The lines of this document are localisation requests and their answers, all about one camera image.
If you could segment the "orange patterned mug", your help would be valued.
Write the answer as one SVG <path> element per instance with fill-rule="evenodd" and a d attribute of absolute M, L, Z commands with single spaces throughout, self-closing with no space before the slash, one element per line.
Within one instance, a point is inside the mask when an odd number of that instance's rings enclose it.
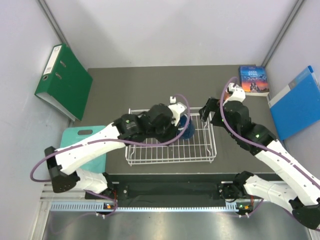
<path fill-rule="evenodd" d="M 223 101 L 224 101 L 224 102 L 227 101 L 228 98 L 229 98 L 231 95 L 232 95 L 231 93 L 225 91 L 225 92 L 224 92 L 224 95 L 223 95 Z"/>

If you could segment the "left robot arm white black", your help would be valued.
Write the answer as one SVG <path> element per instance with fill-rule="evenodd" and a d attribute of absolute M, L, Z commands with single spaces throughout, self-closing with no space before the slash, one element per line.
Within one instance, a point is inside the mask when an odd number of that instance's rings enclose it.
<path fill-rule="evenodd" d="M 176 137 L 185 110 L 186 106 L 181 103 L 156 104 L 139 114 L 126 113 L 71 146 L 59 149 L 48 147 L 46 154 L 56 154 L 46 161 L 53 192 L 80 189 L 109 198 L 114 187 L 108 182 L 108 174 L 84 170 L 82 166 L 106 153 L 142 143 L 146 139 L 168 144 Z"/>

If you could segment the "dark blue mug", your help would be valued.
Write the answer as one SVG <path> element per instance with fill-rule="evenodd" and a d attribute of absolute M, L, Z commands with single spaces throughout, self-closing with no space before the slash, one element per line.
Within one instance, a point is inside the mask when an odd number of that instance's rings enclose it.
<path fill-rule="evenodd" d="M 177 129 L 177 133 L 176 135 L 179 135 L 180 132 L 183 131 L 186 122 L 187 122 L 188 116 L 186 114 L 182 115 L 180 117 L 179 123 L 178 123 L 178 129 Z M 184 133 L 180 136 L 180 139 L 182 140 L 189 140 L 190 138 L 192 138 L 194 136 L 195 133 L 195 126 L 192 122 L 192 119 L 189 120 L 189 123 L 186 127 L 186 130 L 184 131 Z"/>

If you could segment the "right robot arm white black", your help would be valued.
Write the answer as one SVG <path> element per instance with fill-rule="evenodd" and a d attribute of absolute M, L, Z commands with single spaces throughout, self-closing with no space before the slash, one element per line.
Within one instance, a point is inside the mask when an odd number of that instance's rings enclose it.
<path fill-rule="evenodd" d="M 240 101 L 209 98 L 199 110 L 205 122 L 210 113 L 213 126 L 224 128 L 236 143 L 269 166 L 286 186 L 264 180 L 248 171 L 235 175 L 233 192 L 239 198 L 257 196 L 285 209 L 303 226 L 320 229 L 320 181 L 292 157 L 265 126 L 252 122 L 249 109 Z"/>

